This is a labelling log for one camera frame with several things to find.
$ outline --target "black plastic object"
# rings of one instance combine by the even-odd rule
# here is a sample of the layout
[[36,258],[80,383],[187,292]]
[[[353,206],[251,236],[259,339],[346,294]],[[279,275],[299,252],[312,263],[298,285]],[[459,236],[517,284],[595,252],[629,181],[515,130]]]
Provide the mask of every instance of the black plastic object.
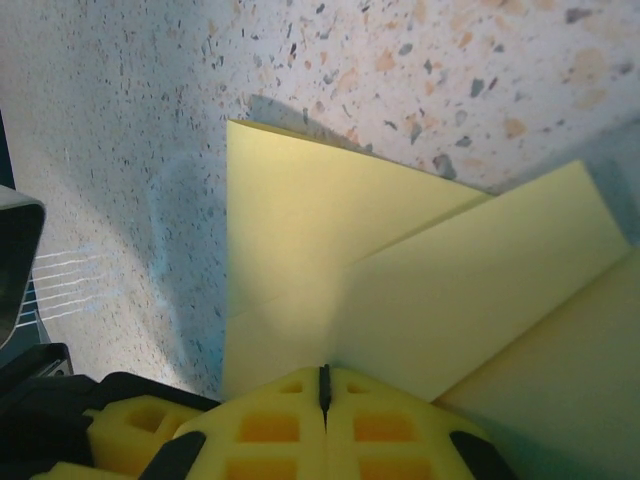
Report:
[[140,480],[185,480],[206,438],[202,432],[189,432],[165,443]]
[[476,480],[518,479],[491,443],[467,432],[452,432],[449,437]]
[[[102,410],[109,403],[142,395],[201,411],[219,405],[124,372],[112,373],[100,383],[84,375],[29,378],[28,372],[38,363],[34,358],[40,358],[42,353],[40,349],[36,349],[38,354],[32,350],[0,369],[0,382],[6,382],[0,385],[5,392],[0,397],[0,465],[5,470],[11,464],[49,460],[94,466],[87,437],[93,419],[83,415],[87,409]],[[27,378],[20,381],[21,375]],[[6,474],[1,478],[14,476]]]
[[318,402],[322,409],[322,416],[324,417],[324,429],[327,429],[327,415],[329,414],[329,407],[331,407],[331,370],[328,364],[320,367],[318,375]]
[[69,349],[64,343],[34,345],[0,369],[0,397],[14,391],[31,377],[39,376],[56,363],[67,362],[73,373]]

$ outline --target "square cutout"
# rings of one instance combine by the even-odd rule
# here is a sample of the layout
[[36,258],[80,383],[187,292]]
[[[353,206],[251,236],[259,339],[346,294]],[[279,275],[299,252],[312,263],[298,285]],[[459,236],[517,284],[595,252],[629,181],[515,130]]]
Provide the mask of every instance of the square cutout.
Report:
[[297,465],[289,459],[229,460],[225,480],[296,480]]
[[412,458],[361,459],[360,480],[436,480],[426,460]]
[[149,433],[156,433],[162,423],[165,412],[154,406],[146,406],[135,410],[129,415],[129,425]]
[[298,442],[298,417],[285,413],[251,413],[242,419],[238,442]]
[[353,419],[356,442],[414,442],[411,420],[399,413],[359,413]]

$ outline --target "terrazzo surface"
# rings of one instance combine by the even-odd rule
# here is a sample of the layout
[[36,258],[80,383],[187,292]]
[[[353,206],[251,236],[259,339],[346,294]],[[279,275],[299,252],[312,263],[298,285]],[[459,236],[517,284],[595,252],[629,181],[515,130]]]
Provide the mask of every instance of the terrazzo surface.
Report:
[[220,385],[225,122],[500,193],[584,158],[640,238],[635,1],[2,1],[0,107],[78,371]]

